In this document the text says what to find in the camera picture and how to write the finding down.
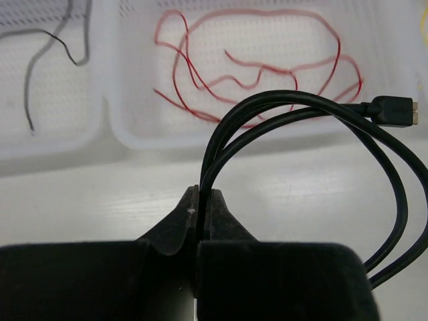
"plastic tray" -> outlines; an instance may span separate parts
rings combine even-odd
[[[71,55],[84,55],[86,0],[71,0],[72,14],[59,37]],[[42,28],[54,32],[64,18],[68,0],[0,0],[0,33]],[[102,31],[100,2],[93,1],[90,63],[74,66],[61,44],[36,63],[29,85],[32,132],[23,103],[24,79],[32,57],[49,41],[44,34],[0,40],[0,159],[75,150],[89,143],[100,129],[101,86],[97,85],[97,56]]]
[[[427,62],[420,37],[416,3],[401,0],[116,0],[109,1],[107,17],[112,73],[107,99],[111,123],[118,139],[130,148],[170,148],[205,144],[210,124],[173,106],[153,88],[179,101],[172,81],[176,52],[156,46],[154,33],[165,11],[176,9],[192,25],[204,14],[221,9],[299,9],[321,15],[338,32],[342,54],[358,64],[364,86],[357,101],[378,95],[418,98],[418,84],[426,82]],[[178,45],[185,34],[179,16],[168,18],[159,39]],[[309,17],[275,18],[251,15],[218,17],[204,23],[191,36],[189,52],[204,80],[233,74],[244,83],[257,77],[257,68],[232,64],[224,49],[241,60],[260,61],[283,68],[318,62],[337,52],[337,43],[318,21]],[[298,74],[301,90],[316,93],[333,63]],[[356,81],[355,70],[339,62],[323,96],[333,98]],[[198,91],[180,59],[177,68],[180,92],[191,108],[222,116],[232,107]],[[228,82],[216,93],[242,100],[271,89],[294,89],[290,78],[265,73],[254,90]],[[341,102],[350,98],[343,97]],[[277,130],[273,136],[320,134],[342,130],[333,118],[309,120]]]

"clamp jaw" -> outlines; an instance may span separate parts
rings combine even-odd
[[[380,320],[341,245],[263,243],[198,186],[136,241],[0,248],[0,320]]]

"usb connector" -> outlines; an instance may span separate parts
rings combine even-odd
[[[379,109],[372,121],[379,126],[408,127],[417,125],[417,102],[411,98],[379,96],[369,108]]]

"red wire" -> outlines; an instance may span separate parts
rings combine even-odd
[[[172,15],[179,15],[185,24],[186,32],[185,32],[184,36],[182,36],[182,38],[181,38],[179,47],[175,47],[175,46],[171,45],[170,43],[158,40],[159,33],[161,31],[161,27],[162,27],[163,23],[165,22],[165,20],[169,16],[172,16]],[[301,65],[301,66],[297,66],[291,70],[286,70],[286,69],[281,69],[281,68],[278,68],[275,66],[271,66],[271,65],[267,65],[267,64],[263,64],[263,63],[259,63],[259,62],[243,62],[241,60],[238,60],[237,58],[234,58],[228,51],[225,50],[226,56],[232,62],[234,62],[238,65],[241,65],[241,66],[258,67],[259,72],[257,74],[256,80],[252,84],[245,85],[242,82],[240,82],[236,77],[234,77],[232,75],[224,75],[224,76],[220,76],[220,77],[216,78],[215,80],[212,80],[211,82],[209,82],[207,84],[204,82],[202,77],[199,75],[196,67],[193,65],[193,63],[189,57],[189,35],[192,32],[194,32],[194,30],[196,30],[198,27],[200,27],[204,22],[206,22],[210,19],[214,19],[216,17],[226,16],[226,15],[257,15],[257,16],[263,16],[263,17],[277,17],[279,15],[299,15],[299,16],[304,16],[304,17],[312,17],[312,18],[318,20],[336,38],[336,40],[338,42],[337,54],[335,57],[331,57],[331,58],[322,60],[321,62]],[[275,11],[261,11],[261,10],[255,10],[255,9],[223,9],[223,10],[214,11],[214,12],[211,12],[211,13],[208,13],[208,14],[202,16],[202,18],[200,18],[198,21],[196,21],[189,28],[189,26],[187,24],[187,20],[185,19],[185,16],[180,11],[168,10],[168,11],[164,12],[163,16],[161,17],[161,19],[159,20],[159,22],[157,24],[156,31],[154,34],[154,42],[156,45],[161,45],[161,46],[173,49],[177,53],[175,56],[174,66],[173,66],[173,84],[174,84],[175,92],[177,93],[177,96],[178,96],[182,105],[180,105],[177,102],[174,102],[173,100],[171,100],[166,95],[162,94],[161,92],[159,92],[156,89],[154,89],[154,92],[156,92],[158,95],[162,96],[165,100],[167,100],[168,102],[170,102],[174,106],[176,106],[180,109],[183,109],[183,110],[187,110],[188,112],[190,112],[194,116],[196,116],[200,119],[206,120],[206,121],[210,121],[210,122],[219,122],[220,119],[218,117],[211,115],[211,114],[208,114],[206,112],[202,112],[200,110],[194,110],[194,109],[189,108],[187,106],[187,104],[185,103],[185,101],[183,100],[183,97],[181,96],[181,93],[179,91],[177,81],[176,81],[177,66],[178,66],[178,61],[179,61],[180,57],[185,59],[187,67],[189,69],[189,73],[190,73],[192,82],[198,90],[207,90],[210,93],[210,95],[212,95],[212,97],[214,97],[218,101],[225,102],[228,104],[236,104],[237,101],[216,95],[216,93],[214,93],[211,90],[211,87],[216,86],[217,84],[220,84],[221,82],[231,80],[243,89],[246,89],[246,90],[254,89],[259,84],[259,81],[261,79],[261,74],[263,73],[264,70],[266,70],[269,72],[273,72],[275,74],[282,74],[282,75],[286,75],[286,76],[291,76],[294,80],[294,83],[295,83],[295,89],[297,90],[298,89],[298,81],[297,81],[297,77],[295,75],[296,72],[299,72],[302,70],[309,70],[309,69],[313,69],[313,68],[318,68],[320,66],[324,66],[324,65],[329,64],[331,62],[334,62],[333,69],[332,69],[328,79],[325,81],[325,83],[322,85],[320,91],[318,92],[318,95],[321,95],[325,91],[325,89],[329,85],[329,83],[331,82],[333,75],[337,69],[339,60],[346,60],[354,66],[354,68],[357,72],[357,75],[358,75],[358,82],[355,83],[354,85],[352,85],[351,87],[347,88],[345,91],[343,91],[343,93],[341,93],[339,96],[337,96],[335,98],[335,100],[341,99],[343,96],[347,95],[349,92],[351,92],[356,87],[358,87],[357,93],[350,100],[350,102],[351,102],[351,101],[355,100],[356,97],[360,94],[360,91],[362,88],[363,80],[361,78],[361,74],[360,74],[360,71],[359,71],[359,68],[358,68],[356,62],[350,56],[340,55],[341,43],[340,43],[340,38],[339,38],[338,34],[335,32],[335,30],[331,27],[331,25],[323,17],[321,17],[320,15],[318,15],[316,13],[312,13],[309,11],[289,10],[289,9],[281,9],[281,10],[275,10]],[[181,48],[183,47],[184,44],[186,46],[185,47],[186,54],[184,54],[181,50]],[[193,72],[195,73],[195,75],[197,76],[199,81],[202,83],[202,86],[199,86],[196,83],[196,79],[193,75]],[[252,126],[254,126],[254,125],[251,125],[251,124],[245,125],[245,128],[249,128]]]

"black cable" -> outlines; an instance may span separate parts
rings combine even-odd
[[[208,183],[204,181],[203,185],[201,185],[202,188],[204,188],[205,184],[209,184],[213,179],[215,179],[215,177],[217,177],[226,162],[232,156],[234,156],[237,151],[241,150],[251,141],[259,138],[260,136],[266,134],[271,130],[274,130],[291,122],[327,115],[327,113],[321,110],[305,108],[302,110],[297,110],[291,113],[282,114],[270,118],[261,125],[257,125],[255,128],[248,130],[246,133],[236,138],[225,150],[222,150],[218,154],[218,157],[216,158],[216,161],[214,162],[213,166],[209,168],[207,174],[204,177],[204,180],[207,179]],[[349,129],[367,147],[370,153],[378,160],[379,164],[381,164],[382,168],[384,169],[385,173],[389,178],[389,181],[391,182],[391,186],[393,187],[397,204],[397,216],[393,230],[391,231],[387,240],[382,244],[382,246],[364,264],[367,272],[370,272],[375,267],[377,267],[378,264],[380,264],[380,262],[382,262],[382,260],[384,260],[384,258],[388,256],[388,254],[390,254],[390,252],[399,242],[400,238],[403,236],[408,218],[407,198],[403,182],[401,181],[400,176],[394,165],[389,160],[388,156],[383,152],[383,150],[369,135],[351,127],[347,123],[345,123],[345,125],[349,127]]]
[[[201,181],[199,184],[202,184],[202,178],[204,177],[208,167],[211,165],[211,163],[214,161],[215,156],[217,153],[222,150],[226,144],[229,142],[229,140],[232,138],[234,134],[244,125],[247,124],[251,119],[255,118],[257,115],[267,112],[268,110],[292,105],[292,103],[268,103],[268,104],[262,104],[257,107],[257,109],[249,110],[245,115],[242,115],[236,122],[233,124],[230,124],[229,127],[227,127],[227,130],[225,132],[222,132],[221,137],[218,135],[217,128],[215,129],[213,135],[211,136],[211,139],[208,142],[207,150],[204,154],[203,161],[202,161],[202,167],[201,167]],[[380,113],[379,106],[374,105],[370,106],[368,104],[344,104],[343,106],[352,109],[353,112],[356,112],[357,114],[361,115],[362,117],[373,117]]]
[[[376,124],[369,122],[362,116],[354,113],[353,111],[347,108],[344,108],[342,105],[339,105],[335,102],[313,94],[295,92],[291,90],[276,90],[256,94],[242,101],[235,108],[233,108],[219,123],[213,134],[213,137],[211,137],[210,140],[211,152],[213,150],[217,152],[217,147],[221,144],[221,138],[223,137],[224,133],[227,132],[228,128],[231,128],[231,126],[233,126],[236,122],[239,122],[239,119],[244,117],[244,115],[250,113],[251,111],[254,112],[254,110],[258,110],[258,106],[265,106],[266,104],[301,104],[311,106],[313,108],[323,110],[324,112],[337,117],[339,120],[348,123],[350,126],[357,128],[365,132],[366,134],[372,136],[373,138],[379,140],[381,143],[383,143],[391,150],[393,150],[396,154],[398,154],[412,168],[424,188],[425,197],[427,198],[428,204],[428,170],[411,150],[409,150],[403,143],[399,142],[396,138],[391,136],[388,132],[385,132],[383,129],[379,128]],[[299,121],[300,117],[302,117],[302,114],[300,113],[302,112],[300,112],[299,110],[297,110],[296,112],[288,113],[289,118],[286,123],[288,124],[291,122]],[[263,127],[263,124],[257,125],[255,128],[246,132],[246,139],[250,137],[248,135],[254,135],[254,133],[257,133],[260,128],[266,130],[265,127]],[[207,170],[205,176],[203,177],[203,183],[201,185],[201,195],[203,197],[201,197],[201,202],[199,204],[200,210],[205,209],[206,204],[204,204],[204,202],[207,199],[207,195],[209,194],[209,191],[211,190],[213,184],[213,179],[215,179],[216,176],[214,175],[215,171],[213,169],[218,167],[222,161],[227,159],[227,157],[229,157],[229,154],[232,155],[233,151],[237,151],[236,149],[233,149],[237,148],[237,146],[239,145],[232,142],[230,146],[226,147],[226,149],[221,152],[217,158],[215,158],[213,164]],[[384,159],[377,159],[381,162],[384,169],[390,171],[391,168],[388,164],[385,163]],[[370,279],[372,287],[376,288],[377,286],[379,286],[380,284],[387,281],[389,278],[406,268],[413,261],[415,261],[427,249],[427,247],[428,224],[425,226],[425,229],[420,238],[415,242],[414,245],[412,245],[412,247],[408,251],[406,251],[399,259],[388,265],[385,269],[383,269]]]
[[[85,53],[84,53],[84,57],[79,61],[76,61],[72,57],[70,50],[69,50],[68,46],[66,45],[66,43],[58,37],[58,35],[66,27],[68,21],[70,20],[72,11],[73,11],[73,1],[68,0],[66,13],[62,17],[61,23],[56,27],[56,29],[53,33],[50,33],[44,29],[33,28],[33,29],[24,29],[24,30],[17,30],[17,31],[7,31],[7,32],[0,34],[0,40],[8,38],[8,37],[15,37],[15,36],[19,36],[19,35],[31,35],[31,34],[37,34],[37,33],[44,33],[44,34],[51,37],[49,39],[49,41],[31,58],[28,66],[27,66],[27,71],[25,73],[24,94],[23,94],[23,96],[24,96],[24,109],[25,109],[25,115],[27,117],[28,125],[29,125],[32,132],[34,132],[34,124],[33,124],[33,120],[31,119],[31,114],[29,111],[29,85],[30,85],[30,81],[31,81],[31,75],[32,75],[33,69],[34,69],[37,61],[52,48],[55,41],[58,41],[63,45],[63,47],[67,53],[68,58],[76,67],[84,66],[90,60],[89,30],[90,30],[90,18],[92,16],[92,0],[86,1],[86,11],[85,11],[85,20],[84,20]]]

